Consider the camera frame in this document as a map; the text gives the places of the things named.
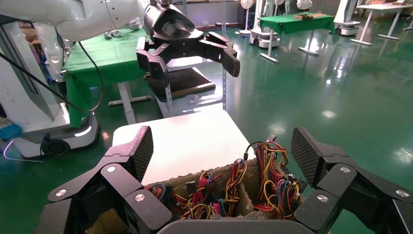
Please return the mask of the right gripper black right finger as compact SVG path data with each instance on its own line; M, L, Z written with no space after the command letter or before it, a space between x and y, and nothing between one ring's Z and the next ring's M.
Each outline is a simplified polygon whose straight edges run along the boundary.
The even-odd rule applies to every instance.
M295 220L316 234L327 233L343 210L376 234L413 231L413 194L360 167L342 148L321 143L304 127L292 133L291 154L312 193Z

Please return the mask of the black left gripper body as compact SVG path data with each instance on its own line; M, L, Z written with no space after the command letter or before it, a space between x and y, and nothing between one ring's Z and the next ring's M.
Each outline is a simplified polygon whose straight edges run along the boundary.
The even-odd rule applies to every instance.
M153 3L145 9L144 29L154 44L155 55L165 62L201 56L204 33L172 4Z

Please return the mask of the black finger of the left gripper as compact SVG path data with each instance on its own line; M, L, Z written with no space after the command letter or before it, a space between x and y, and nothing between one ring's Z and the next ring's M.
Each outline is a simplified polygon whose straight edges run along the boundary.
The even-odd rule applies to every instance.
M201 57L220 63L233 77L238 77L241 65L233 45L232 41L215 32L208 32L197 42Z
M164 60L167 56L164 54L169 46L169 43L156 45L149 42L146 37L140 37L136 47L139 68L149 72L153 79L162 80L165 88L169 87L169 76Z

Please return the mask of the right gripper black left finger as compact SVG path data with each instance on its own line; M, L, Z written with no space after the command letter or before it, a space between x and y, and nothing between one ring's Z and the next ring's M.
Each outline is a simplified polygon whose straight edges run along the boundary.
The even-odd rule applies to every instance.
M152 131L143 126L132 141L112 146L94 168L53 189L35 232L83 234L113 209L132 233L157 233L172 214L142 184L152 155Z

